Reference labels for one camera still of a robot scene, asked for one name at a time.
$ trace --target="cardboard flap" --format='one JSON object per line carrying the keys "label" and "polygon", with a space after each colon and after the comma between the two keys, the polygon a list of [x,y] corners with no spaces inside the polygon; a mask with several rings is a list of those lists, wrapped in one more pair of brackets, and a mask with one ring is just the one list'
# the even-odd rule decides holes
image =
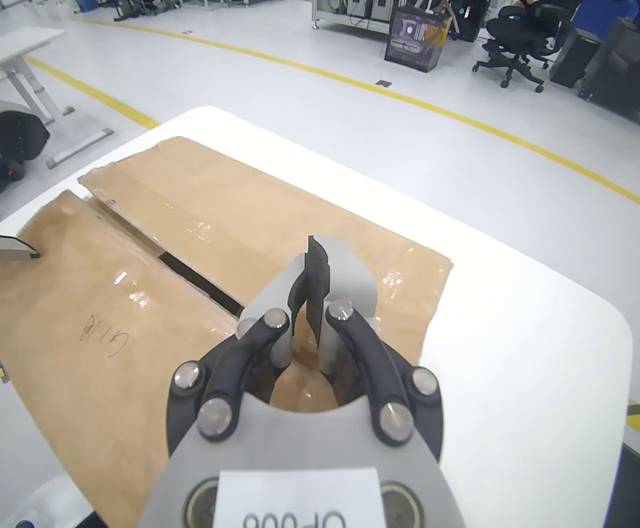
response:
{"label": "cardboard flap", "polygon": [[0,360],[87,500],[135,527],[168,461],[172,373],[236,322],[68,191],[20,237],[42,256],[0,262]]}
{"label": "cardboard flap", "polygon": [[307,249],[308,235],[342,239],[376,277],[380,337],[419,361],[451,269],[447,257],[186,138],[95,169],[80,183],[242,304]]}

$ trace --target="white tabletop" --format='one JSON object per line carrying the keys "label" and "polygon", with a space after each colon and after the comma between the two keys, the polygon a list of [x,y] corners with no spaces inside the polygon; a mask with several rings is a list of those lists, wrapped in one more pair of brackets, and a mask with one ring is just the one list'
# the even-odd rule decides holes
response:
{"label": "white tabletop", "polygon": [[60,36],[64,32],[64,29],[24,26],[0,35],[0,65],[47,45],[52,38]]}
{"label": "white tabletop", "polygon": [[600,528],[629,388],[632,338],[603,299],[504,244],[215,108],[191,110],[78,171],[0,223],[16,234],[76,179],[185,136],[449,257],[420,363],[444,401],[441,468],[468,528]]}

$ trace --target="metal bolt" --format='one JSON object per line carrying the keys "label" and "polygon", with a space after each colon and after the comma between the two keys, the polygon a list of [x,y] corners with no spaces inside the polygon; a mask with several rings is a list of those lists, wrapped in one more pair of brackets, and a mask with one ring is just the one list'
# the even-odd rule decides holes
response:
{"label": "metal bolt", "polygon": [[414,387],[425,396],[431,396],[438,389],[438,380],[429,369],[424,367],[414,368],[411,379]]}
{"label": "metal bolt", "polygon": [[405,443],[413,433],[411,411],[396,401],[387,403],[380,409],[380,427],[391,440]]}
{"label": "metal bolt", "polygon": [[233,411],[227,400],[211,398],[202,404],[198,412],[198,432],[205,438],[216,438],[227,430],[232,416]]}
{"label": "metal bolt", "polygon": [[386,483],[380,486],[387,528],[420,528],[424,526],[418,498],[405,485]]}
{"label": "metal bolt", "polygon": [[240,339],[249,331],[249,328],[251,328],[255,324],[255,322],[256,320],[254,317],[247,317],[246,319],[240,321],[238,323],[238,327],[236,328],[236,337]]}
{"label": "metal bolt", "polygon": [[184,504],[186,526],[211,528],[216,514],[217,498],[218,479],[210,479],[198,484]]}
{"label": "metal bolt", "polygon": [[282,308],[270,308],[264,313],[263,318],[269,328],[282,328],[287,324],[287,314]]}
{"label": "metal bolt", "polygon": [[173,382],[180,388],[191,388],[200,377],[200,367],[195,361],[180,365],[173,374]]}
{"label": "metal bolt", "polygon": [[328,307],[329,315],[338,321],[346,321],[353,315],[353,305],[351,301],[338,299],[332,301]]}

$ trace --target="black office chair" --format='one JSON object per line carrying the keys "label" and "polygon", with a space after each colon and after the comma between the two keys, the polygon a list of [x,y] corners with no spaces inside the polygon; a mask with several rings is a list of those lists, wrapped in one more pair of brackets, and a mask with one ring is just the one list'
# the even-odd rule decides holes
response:
{"label": "black office chair", "polygon": [[[509,86],[516,70],[526,79],[537,84],[536,92],[544,90],[544,81],[534,77],[529,62],[531,58],[543,62],[548,68],[549,55],[560,51],[571,31],[571,19],[582,0],[539,0],[524,7],[507,6],[498,13],[498,18],[489,20],[486,29],[493,37],[483,48],[489,54],[487,62],[478,61],[472,71],[478,68],[507,68],[501,88]],[[549,48],[547,40],[554,39]]]}

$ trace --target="white floor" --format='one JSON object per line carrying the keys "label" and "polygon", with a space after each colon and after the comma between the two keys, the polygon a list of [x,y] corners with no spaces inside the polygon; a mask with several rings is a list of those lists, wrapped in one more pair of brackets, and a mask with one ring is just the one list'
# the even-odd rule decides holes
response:
{"label": "white floor", "polygon": [[[640,342],[640,207],[629,199],[492,134],[327,77],[166,35],[51,18],[74,16],[73,9],[52,0],[14,6],[0,12],[0,33],[27,24],[64,28],[63,37],[33,56],[158,122],[195,106],[218,106],[411,194],[609,300]],[[313,31],[310,10],[307,2],[272,0],[249,9],[185,7],[126,24],[191,31],[371,85],[390,81],[393,92],[515,134],[640,194],[640,125],[553,83],[537,94],[515,76],[500,89],[499,72],[470,72],[486,55],[480,43],[448,42],[437,68],[423,74],[383,61],[380,36],[322,23]],[[75,16],[110,21],[115,13]],[[108,126],[116,134],[53,171],[44,161],[31,163],[24,182],[0,194],[0,216],[143,132],[35,72],[54,100],[77,108],[69,119],[79,131]],[[548,76],[542,69],[537,74]],[[6,81],[0,81],[3,98],[17,100]],[[631,397],[640,401],[638,345]],[[628,429],[627,442],[640,451],[640,433]]]}

